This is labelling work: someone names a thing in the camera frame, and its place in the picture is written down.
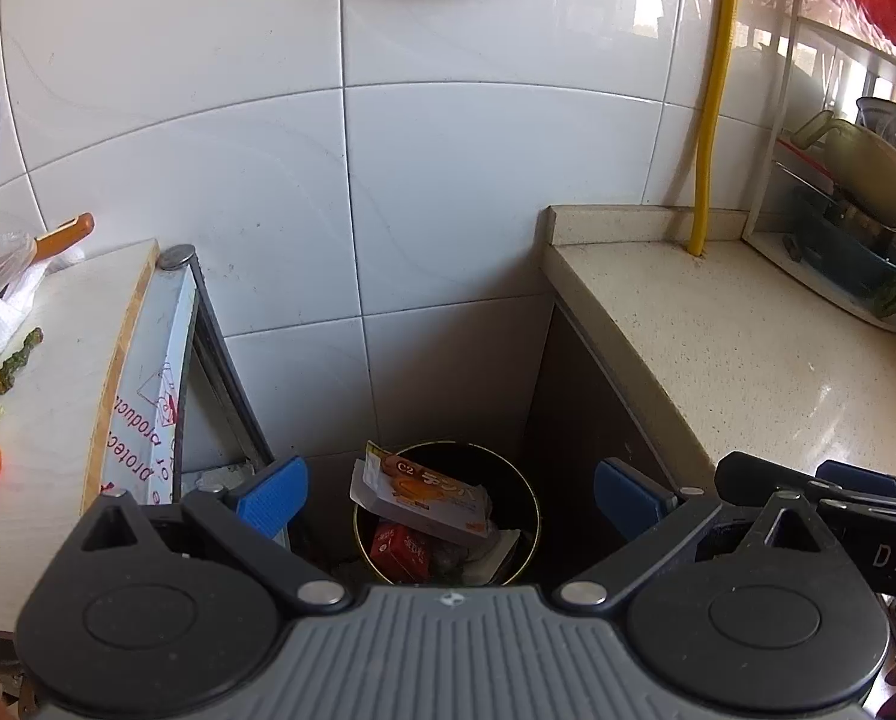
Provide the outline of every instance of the white shelf frame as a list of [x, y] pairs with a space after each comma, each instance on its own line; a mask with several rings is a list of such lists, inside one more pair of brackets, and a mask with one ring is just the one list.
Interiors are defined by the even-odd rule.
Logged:
[[[849, 35], [833, 26], [825, 23], [817, 22], [801, 15], [801, 10], [805, 0], [792, 0], [792, 16], [790, 17], [790, 26], [787, 30], [787, 54], [785, 56], [785, 69], [781, 77], [781, 89], [778, 93], [777, 104], [775, 105], [774, 122], [771, 126], [771, 138], [768, 139], [768, 147], [763, 154], [761, 164], [758, 167], [758, 173], [754, 184], [754, 194], [752, 196], [751, 210], [748, 212], [747, 221], [744, 223], [744, 231], [742, 231], [742, 240], [748, 245], [766, 256], [774, 264], [779, 266], [787, 274], [800, 281], [809, 289], [816, 292], [831, 303], [840, 308], [845, 309], [855, 317], [863, 319], [865, 322], [880, 327], [883, 330], [889, 330], [896, 333], [896, 317], [889, 317], [888, 322], [882, 322], [877, 319], [867, 308], [864, 307], [862, 301], [854, 298], [853, 295], [846, 293], [834, 282], [828, 280], [819, 272], [814, 271], [803, 263], [795, 263], [789, 256], [785, 248], [781, 245], [781, 236], [765, 232], [757, 232], [755, 225], [758, 223], [758, 217], [761, 215], [761, 208], [765, 202], [765, 195], [768, 192], [768, 182], [771, 181], [771, 168], [774, 163], [774, 147], [781, 135], [782, 126], [785, 122], [787, 114], [787, 102], [789, 101], [789, 86], [792, 79], [792, 60], [795, 57], [795, 48], [798, 45], [798, 33], [801, 28], [805, 28], [816, 36], [829, 42], [835, 49], [843, 53], [848, 58], [858, 62], [864, 68], [867, 68], [869, 77], [879, 77], [887, 79], [891, 84], [896, 86], [896, 57], [882, 52], [876, 47], [869, 46], [854, 35]], [[830, 0], [835, 5], [838, 0]]]

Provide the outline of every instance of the trash can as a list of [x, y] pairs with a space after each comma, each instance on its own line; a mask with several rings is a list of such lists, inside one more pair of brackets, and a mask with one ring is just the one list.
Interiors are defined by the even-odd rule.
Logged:
[[[494, 584], [510, 584], [528, 568], [541, 537], [541, 510], [528, 480], [510, 461], [483, 446], [462, 442], [418, 443], [398, 455], [460, 482], [483, 485], [491, 496], [491, 519], [495, 524], [502, 530], [517, 528], [522, 532], [512, 560]], [[369, 556], [377, 519], [377, 514], [355, 506], [355, 541], [374, 574], [387, 584], [395, 584]]]

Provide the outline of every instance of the yellow gas hose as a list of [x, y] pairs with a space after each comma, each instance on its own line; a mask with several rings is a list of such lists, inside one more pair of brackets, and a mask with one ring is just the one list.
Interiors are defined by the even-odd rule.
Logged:
[[697, 132], [697, 153], [694, 162], [694, 222], [688, 252], [696, 257], [704, 250], [708, 235], [708, 205], [711, 202], [711, 156], [715, 150], [715, 129], [718, 127], [718, 110], [724, 93], [724, 81], [728, 78], [728, 62], [731, 60], [731, 44], [734, 35], [738, 0], [720, 0], [715, 29], [715, 50], [711, 59], [711, 72], [701, 106], [701, 123]]

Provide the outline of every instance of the kitchen counter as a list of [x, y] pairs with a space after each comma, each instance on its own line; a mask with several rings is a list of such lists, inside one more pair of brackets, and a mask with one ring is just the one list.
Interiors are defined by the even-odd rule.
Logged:
[[896, 335], [743, 242], [549, 245], [544, 271], [677, 484], [736, 449], [896, 474]]
[[100, 488], [118, 381], [158, 256], [141, 242], [49, 274], [17, 339], [44, 343], [0, 396], [0, 635]]

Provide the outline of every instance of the cabinet door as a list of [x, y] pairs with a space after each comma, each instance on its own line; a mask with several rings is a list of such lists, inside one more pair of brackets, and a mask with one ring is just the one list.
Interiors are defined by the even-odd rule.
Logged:
[[614, 386], [555, 308], [520, 464], [542, 517], [541, 543], [528, 580], [547, 591], [624, 544], [595, 506], [595, 466], [607, 457], [621, 458], [670, 486]]

